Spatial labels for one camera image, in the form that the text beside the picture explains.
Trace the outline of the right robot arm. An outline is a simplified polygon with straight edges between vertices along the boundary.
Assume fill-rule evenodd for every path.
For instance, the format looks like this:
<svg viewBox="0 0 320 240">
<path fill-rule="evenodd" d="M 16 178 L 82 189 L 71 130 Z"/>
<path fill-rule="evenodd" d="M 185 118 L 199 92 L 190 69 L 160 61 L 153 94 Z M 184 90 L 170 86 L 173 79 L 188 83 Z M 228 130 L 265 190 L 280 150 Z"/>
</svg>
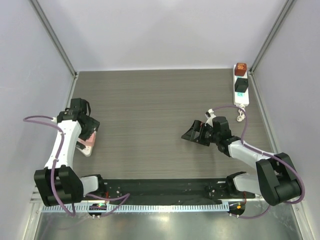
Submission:
<svg viewBox="0 0 320 240">
<path fill-rule="evenodd" d="M 260 195 L 271 206 L 303 196 L 303 186 L 286 153 L 269 153 L 253 147 L 232 134 L 224 116 L 210 117 L 206 122 L 195 120 L 181 138 L 203 146 L 215 144 L 226 156 L 240 160 L 256 173 L 235 173 L 225 185 L 226 194 L 237 198 L 243 192 Z"/>
</svg>

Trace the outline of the white triangular socket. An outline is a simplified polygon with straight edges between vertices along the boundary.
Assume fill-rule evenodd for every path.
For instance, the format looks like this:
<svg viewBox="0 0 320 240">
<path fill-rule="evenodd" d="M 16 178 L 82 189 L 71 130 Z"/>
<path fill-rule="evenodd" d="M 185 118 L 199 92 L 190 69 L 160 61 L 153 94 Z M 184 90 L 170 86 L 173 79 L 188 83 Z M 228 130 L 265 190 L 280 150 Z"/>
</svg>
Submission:
<svg viewBox="0 0 320 240">
<path fill-rule="evenodd" d="M 86 157 L 90 157 L 93 151 L 93 147 L 85 146 L 81 138 L 78 138 L 76 142 L 76 148 Z"/>
</svg>

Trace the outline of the pink cube plug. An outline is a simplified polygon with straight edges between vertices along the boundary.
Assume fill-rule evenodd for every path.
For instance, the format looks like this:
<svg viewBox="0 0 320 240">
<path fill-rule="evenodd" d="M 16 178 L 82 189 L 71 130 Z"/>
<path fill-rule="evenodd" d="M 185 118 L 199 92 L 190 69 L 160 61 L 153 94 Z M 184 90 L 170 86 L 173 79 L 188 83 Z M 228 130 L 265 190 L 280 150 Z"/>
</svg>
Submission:
<svg viewBox="0 0 320 240">
<path fill-rule="evenodd" d="M 96 136 L 97 136 L 97 132 L 94 131 L 87 140 L 83 141 L 83 144 L 86 147 L 93 147 L 95 145 Z"/>
</svg>

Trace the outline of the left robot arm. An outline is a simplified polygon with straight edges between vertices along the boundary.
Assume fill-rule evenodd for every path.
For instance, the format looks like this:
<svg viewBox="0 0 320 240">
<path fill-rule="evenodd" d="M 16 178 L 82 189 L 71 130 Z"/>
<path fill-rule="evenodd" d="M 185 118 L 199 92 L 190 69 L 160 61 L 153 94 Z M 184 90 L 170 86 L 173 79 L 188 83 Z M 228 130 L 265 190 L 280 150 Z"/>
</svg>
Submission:
<svg viewBox="0 0 320 240">
<path fill-rule="evenodd" d="M 95 200 L 106 195 L 100 174 L 79 177 L 73 170 L 75 150 L 92 154 L 100 122 L 91 117 L 91 107 L 83 98 L 73 98 L 61 111 L 53 127 L 57 130 L 51 156 L 43 169 L 36 170 L 34 181 L 45 206 L 75 204 L 89 194 Z"/>
</svg>

